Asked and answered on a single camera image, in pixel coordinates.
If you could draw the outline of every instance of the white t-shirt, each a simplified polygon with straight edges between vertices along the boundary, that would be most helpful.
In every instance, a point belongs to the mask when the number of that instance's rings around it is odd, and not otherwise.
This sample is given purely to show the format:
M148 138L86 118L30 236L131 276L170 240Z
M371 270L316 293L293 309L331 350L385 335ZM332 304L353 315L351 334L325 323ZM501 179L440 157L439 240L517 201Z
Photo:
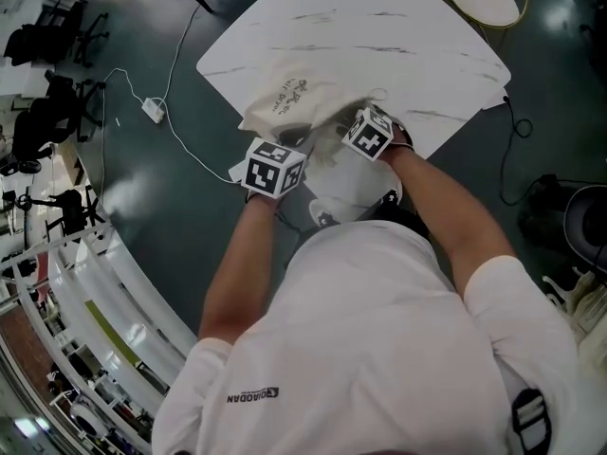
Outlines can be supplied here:
M330 227L293 258L267 314L231 347L200 341L157 414L156 455L505 454L506 365L553 428L573 336L512 257L464 301L431 245L394 223Z

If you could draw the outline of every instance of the dark green floor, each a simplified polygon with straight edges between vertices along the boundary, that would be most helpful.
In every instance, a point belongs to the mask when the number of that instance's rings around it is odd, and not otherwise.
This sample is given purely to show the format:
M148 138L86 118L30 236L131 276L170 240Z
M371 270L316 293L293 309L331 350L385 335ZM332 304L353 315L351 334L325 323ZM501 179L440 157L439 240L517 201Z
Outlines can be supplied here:
M243 157L252 137L237 130L240 117L196 72L195 64L255 0L208 1L218 14L197 13L175 68L169 104L175 129L193 152L226 173ZM162 96L176 43L193 9L192 0L90 0L87 18L108 11L111 37L87 75L103 79L112 68L122 67L137 94ZM590 15L583 1L531 0L525 19L500 50L513 76L507 90L515 112L535 126L530 139L515 141L509 159L507 190L513 197L543 173L607 181L607 94L578 33L579 23ZM122 75L112 78L106 96L106 208L144 272L195 329L204 292L243 207L243 190L219 182L190 159L166 120L154 125L139 110ZM101 115L101 101L98 106ZM509 131L504 106L479 113L431 162L483 201L537 280L566 258L526 242L516 224L518 208L499 199L499 166ZM80 153L99 190L101 133L80 147ZM283 205L299 228L312 224L309 198L298 188ZM277 222L275 284L296 240Z

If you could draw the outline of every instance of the white box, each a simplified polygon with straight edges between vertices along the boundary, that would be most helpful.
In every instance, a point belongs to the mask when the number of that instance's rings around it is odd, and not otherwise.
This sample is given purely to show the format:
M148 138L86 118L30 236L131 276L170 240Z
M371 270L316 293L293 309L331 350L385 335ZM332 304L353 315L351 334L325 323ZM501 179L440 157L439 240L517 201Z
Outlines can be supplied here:
M345 143L357 154L374 162L394 137L392 121L371 108L365 108L357 115L357 120L341 143Z
M270 141L255 138L247 150L242 186L278 199L295 189L307 157Z

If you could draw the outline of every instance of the power adapter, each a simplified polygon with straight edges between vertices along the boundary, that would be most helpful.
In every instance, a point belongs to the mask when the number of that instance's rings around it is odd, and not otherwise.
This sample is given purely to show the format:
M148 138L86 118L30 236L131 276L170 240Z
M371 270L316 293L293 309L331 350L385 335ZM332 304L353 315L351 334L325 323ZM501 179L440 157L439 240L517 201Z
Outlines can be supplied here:
M159 124L164 118L164 110L150 98L146 98L141 109L155 123Z

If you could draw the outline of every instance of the logo on shirt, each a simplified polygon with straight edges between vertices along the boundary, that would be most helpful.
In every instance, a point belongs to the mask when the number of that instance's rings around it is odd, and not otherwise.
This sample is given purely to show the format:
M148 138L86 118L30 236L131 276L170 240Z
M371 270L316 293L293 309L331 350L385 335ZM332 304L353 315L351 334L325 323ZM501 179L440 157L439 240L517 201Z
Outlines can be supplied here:
M263 388L259 391L242 391L240 394L228 396L228 403L249 403L264 398L277 398L278 388Z

